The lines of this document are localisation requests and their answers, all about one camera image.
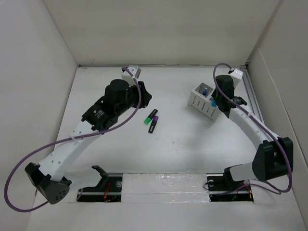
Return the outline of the blue cap highlighter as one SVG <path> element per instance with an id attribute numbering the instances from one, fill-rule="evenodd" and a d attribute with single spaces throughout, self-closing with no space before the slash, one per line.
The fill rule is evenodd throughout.
<path id="1" fill-rule="evenodd" d="M 216 104 L 216 101 L 215 101 L 215 100 L 212 101 L 211 106 L 214 107 L 214 108 L 216 108 L 217 104 Z"/>

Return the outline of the green cap highlighter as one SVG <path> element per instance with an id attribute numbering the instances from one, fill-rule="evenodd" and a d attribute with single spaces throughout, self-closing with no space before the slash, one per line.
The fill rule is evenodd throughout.
<path id="1" fill-rule="evenodd" d="M 154 118 L 154 116 L 157 114 L 158 110 L 157 109 L 154 109 L 148 116 L 147 118 L 145 119 L 144 123 L 145 124 L 149 124 L 152 119 Z"/>

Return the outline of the purple cap highlighter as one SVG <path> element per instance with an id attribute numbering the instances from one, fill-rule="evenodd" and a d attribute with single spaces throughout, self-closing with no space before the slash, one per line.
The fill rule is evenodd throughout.
<path id="1" fill-rule="evenodd" d="M 150 124 L 150 127 L 149 127 L 149 130 L 148 130 L 148 133 L 152 134 L 155 127 L 156 127 L 156 124 L 158 122 L 158 119 L 159 119 L 159 116 L 154 116 L 153 119 L 152 119 L 152 122 Z"/>

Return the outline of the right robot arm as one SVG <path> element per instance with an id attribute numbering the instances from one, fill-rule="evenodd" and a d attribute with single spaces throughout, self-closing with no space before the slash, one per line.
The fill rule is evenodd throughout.
<path id="1" fill-rule="evenodd" d="M 246 180 L 268 183 L 269 180 L 284 175 L 291 178 L 294 148 L 292 140 L 270 131 L 248 110 L 246 101 L 234 95 L 235 85 L 231 76 L 216 76 L 214 82 L 216 88 L 212 96 L 218 109 L 244 132 L 257 151 L 251 163 L 224 170 L 221 180 L 224 187 L 232 190 Z"/>

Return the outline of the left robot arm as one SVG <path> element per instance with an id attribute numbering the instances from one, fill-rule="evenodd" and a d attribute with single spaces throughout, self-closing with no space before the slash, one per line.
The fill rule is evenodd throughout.
<path id="1" fill-rule="evenodd" d="M 132 107 L 147 107 L 151 98 L 142 81 L 135 81 L 131 86 L 122 79 L 112 80 L 104 95 L 82 115 L 68 140 L 39 163 L 29 163 L 25 167 L 31 183 L 48 203 L 60 202 L 69 191 L 87 187 L 102 191 L 106 188 L 108 173 L 98 165 L 73 172 L 69 168 L 92 142 L 116 128 L 122 114 Z"/>

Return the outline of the white desk organizer box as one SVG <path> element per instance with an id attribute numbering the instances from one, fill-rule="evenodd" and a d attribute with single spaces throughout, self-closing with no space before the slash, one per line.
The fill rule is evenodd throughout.
<path id="1" fill-rule="evenodd" d="M 202 95 L 204 88 L 209 88 L 210 92 L 207 97 Z M 212 122 L 215 122 L 218 115 L 219 109 L 211 106 L 213 101 L 212 93 L 214 89 L 205 83 L 200 83 L 197 87 L 195 87 L 190 92 L 190 96 L 188 99 L 188 105 L 197 109 L 199 112 L 204 114 L 207 118 L 209 118 Z"/>

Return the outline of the blue cap small bottle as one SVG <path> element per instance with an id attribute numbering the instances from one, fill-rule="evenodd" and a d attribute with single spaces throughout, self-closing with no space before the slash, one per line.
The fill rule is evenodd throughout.
<path id="1" fill-rule="evenodd" d="M 203 92 L 202 92 L 202 95 L 205 96 L 205 97 L 207 97 L 208 94 L 209 94 L 209 92 L 210 92 L 209 88 L 204 88 L 204 90 L 203 90 Z"/>

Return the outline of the silver bolt head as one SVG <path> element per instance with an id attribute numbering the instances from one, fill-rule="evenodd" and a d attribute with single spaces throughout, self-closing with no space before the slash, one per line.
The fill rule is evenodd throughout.
<path id="1" fill-rule="evenodd" d="M 116 184 L 117 188 L 121 188 L 122 187 L 122 182 L 121 181 L 117 181 L 115 184 Z"/>

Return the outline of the aluminium rail right side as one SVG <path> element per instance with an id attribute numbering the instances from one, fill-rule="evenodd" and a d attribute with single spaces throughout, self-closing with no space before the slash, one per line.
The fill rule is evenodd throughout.
<path id="1" fill-rule="evenodd" d="M 248 97 L 249 107 L 251 108 L 251 111 L 256 115 L 256 117 L 262 123 L 265 123 L 246 65 L 240 66 L 240 70 L 243 71 L 242 80 L 243 80 L 245 90 L 246 90 L 246 94 L 247 94 L 247 97 Z"/>

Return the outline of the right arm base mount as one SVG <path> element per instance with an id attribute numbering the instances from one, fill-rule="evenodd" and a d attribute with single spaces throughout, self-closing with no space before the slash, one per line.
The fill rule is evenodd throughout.
<path id="1" fill-rule="evenodd" d="M 210 202 L 253 202 L 250 186 L 234 181 L 229 170 L 221 174 L 207 174 L 203 188 L 209 192 Z"/>

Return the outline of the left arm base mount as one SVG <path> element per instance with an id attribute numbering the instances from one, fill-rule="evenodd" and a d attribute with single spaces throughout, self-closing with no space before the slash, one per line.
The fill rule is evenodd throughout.
<path id="1" fill-rule="evenodd" d="M 100 181 L 93 187 L 82 188 L 78 191 L 77 202 L 121 202 L 122 187 L 117 188 L 116 182 L 123 182 L 123 173 L 107 173 L 100 166 L 92 166 L 100 174 Z"/>

